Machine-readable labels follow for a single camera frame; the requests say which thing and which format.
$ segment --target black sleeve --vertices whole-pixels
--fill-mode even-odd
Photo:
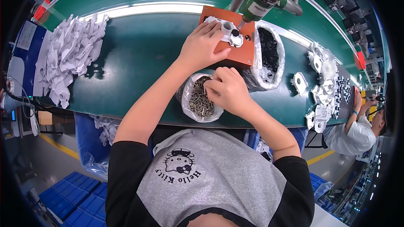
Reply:
[[[304,159],[286,156],[274,162],[287,182],[282,199],[268,227],[309,227],[314,216],[314,193]]]
[[[105,213],[107,226],[123,226],[137,188],[151,163],[148,147],[133,141],[112,145]]]

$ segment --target gray floor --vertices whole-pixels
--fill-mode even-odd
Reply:
[[[50,139],[64,145],[65,147],[78,152],[77,142],[75,138],[74,123],[57,125],[56,131],[63,131],[62,135],[46,134]],[[309,132],[307,142],[314,136],[315,132]],[[321,145],[321,135],[312,141],[310,145]],[[48,189],[53,184],[57,183],[73,171],[90,176],[94,179],[106,181],[95,173],[84,169],[79,160],[64,153],[41,137],[34,137],[33,135],[25,136],[20,140],[17,145],[10,144],[9,156],[15,156],[22,153],[21,156],[26,165],[32,164],[32,168],[37,172],[38,176],[31,179],[28,185],[33,186],[40,194]],[[302,158],[305,160],[313,159],[323,153],[330,151],[330,149],[308,149],[303,151]],[[322,177],[327,181],[335,184],[335,188],[343,185],[350,174],[351,166],[355,161],[354,156],[344,156],[338,153],[333,153],[324,159],[321,159],[309,165],[309,171]]]
[[[316,132],[309,131],[306,142],[309,143],[315,134]],[[317,134],[316,138],[310,143],[310,145],[321,145],[321,134]],[[302,158],[307,161],[329,152],[330,150],[330,148],[305,148]],[[326,181],[331,181],[334,183],[335,188],[339,188],[348,180],[354,162],[355,156],[347,156],[334,152],[324,159],[309,165],[309,171]]]

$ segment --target workbench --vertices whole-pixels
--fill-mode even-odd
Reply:
[[[195,2],[225,8],[231,0],[58,0],[53,6],[57,14],[51,14],[44,26],[53,30],[62,21],[60,16],[87,16],[120,5],[159,1]],[[263,20],[329,48],[342,63],[340,72],[344,71],[343,65],[353,64],[353,51],[341,33],[309,2],[300,0],[299,5],[303,9],[301,17],[273,9]],[[342,19],[333,17],[343,28]],[[110,19],[98,60],[88,67],[85,76],[75,77],[73,84],[69,86],[71,98],[68,109],[123,118],[133,103],[177,58],[183,42],[196,28],[198,21],[198,14],[188,13],[150,13]],[[318,84],[318,74],[309,65],[307,47],[283,36],[281,39],[286,59],[279,87],[250,95],[285,126],[303,127],[306,126],[305,114],[313,110],[315,104],[308,92],[300,97],[290,79],[296,72],[302,72],[309,84],[307,90],[310,90]],[[346,74],[356,78],[360,85],[365,83],[363,71],[355,67],[346,70]],[[49,103],[46,98],[41,101]],[[346,121],[347,118],[331,119],[328,124]],[[245,120],[228,112],[223,113],[220,119],[213,123],[197,123],[182,113],[180,103],[174,98],[164,112],[160,124],[218,128],[252,127]]]

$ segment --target cable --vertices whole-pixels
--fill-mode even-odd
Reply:
[[[28,96],[28,95],[27,95],[27,92],[25,91],[25,89],[24,89],[24,87],[23,87],[23,85],[22,85],[21,83],[19,83],[15,78],[13,78],[13,77],[8,77],[7,79],[8,79],[9,81],[12,80],[13,82],[18,83],[18,84],[21,86],[21,88],[23,89],[24,94],[25,94],[26,96]],[[30,104],[30,108],[31,108],[31,105],[32,105],[32,104],[31,104],[31,101],[30,101],[29,98],[28,98],[27,100],[28,100],[28,103]],[[32,109],[33,109],[33,114],[28,117],[28,116],[25,114],[25,109],[24,109],[24,107],[22,108],[24,117],[25,117],[26,119],[30,119],[32,116],[35,115],[35,113],[36,113],[35,107],[32,108]]]
[[[5,88],[3,87],[3,89],[5,90],[5,92],[7,93],[7,95],[8,96],[10,96],[12,99],[14,99],[14,100],[17,100],[17,101],[20,101],[20,102],[23,102],[23,103],[27,103],[26,101],[25,101],[25,99],[28,99],[28,98],[24,98],[24,97],[21,97],[21,98],[19,98],[19,97],[16,97],[16,96],[14,96],[9,90],[8,90],[8,88],[7,88],[7,86],[5,86]],[[39,103],[39,102],[37,102],[37,101],[35,101],[35,100],[30,100],[30,103],[31,103],[31,105],[33,105],[34,107],[36,107],[36,109],[37,109],[37,111],[47,111],[47,112],[50,112],[50,113],[52,113],[52,114],[54,114],[54,115],[56,115],[56,116],[59,116],[59,117],[63,117],[63,118],[65,118],[65,119],[70,119],[70,118],[73,118],[74,117],[74,115],[66,115],[66,114],[64,114],[64,113],[59,113],[58,111],[55,111],[54,109],[55,108],[57,108],[57,107],[54,107],[54,106],[43,106],[41,103]]]

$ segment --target person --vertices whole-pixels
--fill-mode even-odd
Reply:
[[[378,103],[374,100],[376,96],[373,94],[372,98],[362,105],[361,94],[356,91],[354,110],[348,122],[324,129],[323,140],[331,150],[351,156],[362,154],[372,148],[376,137],[386,133],[384,109],[375,114],[372,123],[366,118],[366,111]]]
[[[185,129],[151,160],[148,139],[181,84],[226,58],[214,54],[221,24],[200,24],[179,57],[124,116],[111,148],[107,226],[310,226],[314,194],[293,135],[252,100],[234,68],[205,82],[208,98],[250,122],[273,149],[273,164],[223,131]]]

